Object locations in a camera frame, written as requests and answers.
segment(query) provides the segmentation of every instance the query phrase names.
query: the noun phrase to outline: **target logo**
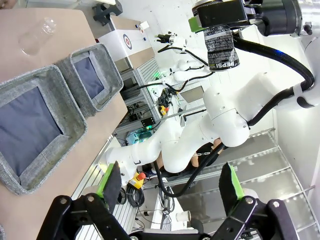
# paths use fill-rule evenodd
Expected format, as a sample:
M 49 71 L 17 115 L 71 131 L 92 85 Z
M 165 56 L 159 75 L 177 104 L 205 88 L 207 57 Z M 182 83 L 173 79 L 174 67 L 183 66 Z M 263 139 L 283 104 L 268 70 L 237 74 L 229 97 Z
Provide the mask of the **target logo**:
M 127 35 L 123 34 L 123 40 L 125 42 L 125 45 L 128 47 L 128 49 L 132 49 L 132 44 L 131 44 L 131 41 L 130 39 L 128 38 Z

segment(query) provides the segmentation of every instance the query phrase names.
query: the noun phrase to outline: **cable clamp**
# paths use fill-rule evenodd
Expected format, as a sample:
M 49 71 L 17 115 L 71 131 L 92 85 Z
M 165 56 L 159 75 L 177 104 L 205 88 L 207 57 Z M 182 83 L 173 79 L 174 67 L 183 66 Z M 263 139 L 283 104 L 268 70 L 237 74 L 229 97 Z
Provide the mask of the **cable clamp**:
M 305 99 L 300 83 L 293 86 L 293 93 L 294 93 L 294 97 L 296 99 L 296 102 L 298 103 L 298 105 L 300 107 L 302 107 L 304 109 L 309 109 L 309 108 L 314 107 L 314 105 L 308 103 L 307 100 Z

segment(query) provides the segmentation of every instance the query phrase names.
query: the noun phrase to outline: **white cup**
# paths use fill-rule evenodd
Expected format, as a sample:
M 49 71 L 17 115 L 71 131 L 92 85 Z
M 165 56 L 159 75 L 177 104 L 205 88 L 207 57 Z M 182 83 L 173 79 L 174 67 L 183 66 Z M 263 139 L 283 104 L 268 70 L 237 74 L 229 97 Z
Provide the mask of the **white cup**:
M 175 214 L 175 219 L 177 222 L 190 222 L 191 213 L 190 211 L 178 212 Z

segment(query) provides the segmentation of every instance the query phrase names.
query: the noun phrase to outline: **black can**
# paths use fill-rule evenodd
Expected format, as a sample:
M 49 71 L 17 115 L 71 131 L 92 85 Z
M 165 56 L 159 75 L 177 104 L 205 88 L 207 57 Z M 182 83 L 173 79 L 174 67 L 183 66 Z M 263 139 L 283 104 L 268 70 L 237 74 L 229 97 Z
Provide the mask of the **black can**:
M 223 25 L 208 28 L 204 30 L 204 40 L 211 71 L 227 70 L 240 64 L 230 27 Z

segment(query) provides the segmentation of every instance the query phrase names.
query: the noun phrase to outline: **robotic arm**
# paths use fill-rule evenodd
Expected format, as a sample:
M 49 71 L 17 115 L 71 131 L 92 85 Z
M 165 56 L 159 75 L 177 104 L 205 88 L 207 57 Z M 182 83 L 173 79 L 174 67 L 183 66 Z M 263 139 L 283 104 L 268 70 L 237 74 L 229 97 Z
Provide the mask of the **robotic arm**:
M 317 5 L 313 2 L 311 4 L 310 1 L 309 4 L 303 4 L 297 0 L 276 2 L 277 4 L 274 4 L 273 0 L 252 0 L 244 3 L 241 0 L 201 0 L 192 9 L 194 17 L 189 21 L 190 26 L 195 32 L 204 31 L 208 67 L 211 71 L 236 67 L 240 63 L 236 47 L 273 58 L 296 70 L 305 81 L 280 91 L 272 85 L 267 73 L 260 73 L 232 95 L 228 92 L 217 92 L 212 87 L 207 89 L 203 95 L 207 113 L 185 128 L 180 127 L 174 120 L 167 119 L 147 141 L 110 148 L 106 152 L 107 162 L 120 162 L 123 185 L 133 177 L 137 166 L 152 163 L 160 151 L 164 168 L 168 172 L 178 173 L 188 165 L 190 158 L 200 146 L 218 137 L 227 147 L 236 147 L 244 143 L 249 137 L 249 126 L 253 126 L 277 105 L 291 104 L 309 108 L 319 103 L 317 81 L 301 63 L 281 51 L 234 36 L 232 30 L 251 24 L 256 24 L 265 36 L 318 36 L 317 19 L 309 19 L 309 15 L 303 14 L 307 5 L 311 12 L 317 11 Z M 174 42 L 172 36 L 168 39 L 169 42 Z M 318 43 L 318 39 L 315 38 L 305 51 L 310 65 L 314 68 L 319 62 L 319 57 L 317 53 L 308 49 L 310 50 L 311 46 L 319 49 Z

